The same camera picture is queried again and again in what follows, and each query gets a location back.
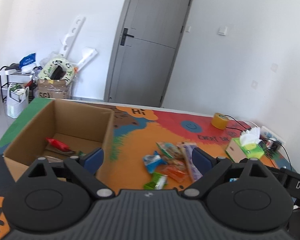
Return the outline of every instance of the colorful table surface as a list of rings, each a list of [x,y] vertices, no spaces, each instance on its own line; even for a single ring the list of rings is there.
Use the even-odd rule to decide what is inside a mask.
[[[0,140],[0,238],[7,230],[1,205],[9,188],[15,183],[10,175],[2,154],[23,127],[39,112],[50,99],[36,98],[19,118],[9,127]],[[151,180],[142,157],[158,150],[156,142],[195,142],[198,147],[213,157],[227,156],[225,148],[231,138],[239,137],[240,131],[233,129],[219,130],[213,127],[211,117],[194,113],[178,113],[160,108],[140,108],[138,106],[115,106],[97,104],[99,107],[114,110],[114,141],[111,154],[110,177],[104,183],[115,192],[120,189],[142,189]],[[232,128],[239,128],[235,121],[229,123]],[[272,167],[290,167],[286,159],[278,154],[272,160],[263,156],[261,161]],[[190,178],[182,183],[168,179],[166,188],[184,188],[191,184]]]

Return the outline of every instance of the white tissue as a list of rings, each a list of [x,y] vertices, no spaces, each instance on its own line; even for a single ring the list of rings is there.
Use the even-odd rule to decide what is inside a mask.
[[[243,131],[240,136],[241,146],[246,146],[247,144],[256,143],[258,144],[260,140],[260,127],[254,127],[251,130]]]

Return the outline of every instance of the cardboard box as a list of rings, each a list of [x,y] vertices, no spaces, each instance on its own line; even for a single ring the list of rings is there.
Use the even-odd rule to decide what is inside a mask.
[[[108,157],[113,138],[114,111],[87,104],[51,100],[21,130],[4,151],[4,160],[15,180],[40,156],[65,159],[67,156],[46,150],[46,137],[60,140],[74,151],[90,153],[102,147],[105,161],[97,178],[106,180],[110,169]]]
[[[71,85],[66,85],[66,80],[38,80],[38,95],[40,98],[70,99]]]
[[[228,147],[226,148],[226,153],[231,158],[231,160],[234,161],[235,163],[238,163],[239,161],[245,158],[260,159],[265,154],[261,146],[258,144],[254,144],[254,145],[251,144],[242,147],[240,145],[239,138],[231,139]]]

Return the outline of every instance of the door handle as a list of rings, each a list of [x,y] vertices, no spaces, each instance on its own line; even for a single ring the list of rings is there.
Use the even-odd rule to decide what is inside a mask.
[[[126,42],[126,37],[131,37],[131,38],[134,38],[133,35],[130,35],[128,34],[128,29],[127,28],[124,28],[123,29],[123,33],[122,33],[122,39],[121,39],[121,43],[120,43],[120,46],[124,46],[125,42]]]

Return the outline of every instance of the brown cardboard box on floor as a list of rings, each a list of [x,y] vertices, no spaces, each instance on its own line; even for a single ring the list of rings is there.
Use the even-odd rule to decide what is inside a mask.
[[[38,95],[40,98],[70,99],[71,84],[66,85],[66,80],[38,80]]]
[[[21,130],[3,153],[5,163],[15,180],[40,156],[65,159],[67,156],[46,150],[46,137],[60,140],[74,151],[85,154],[102,147],[104,164],[97,178],[105,181],[110,167],[114,111],[87,104],[51,100]]]

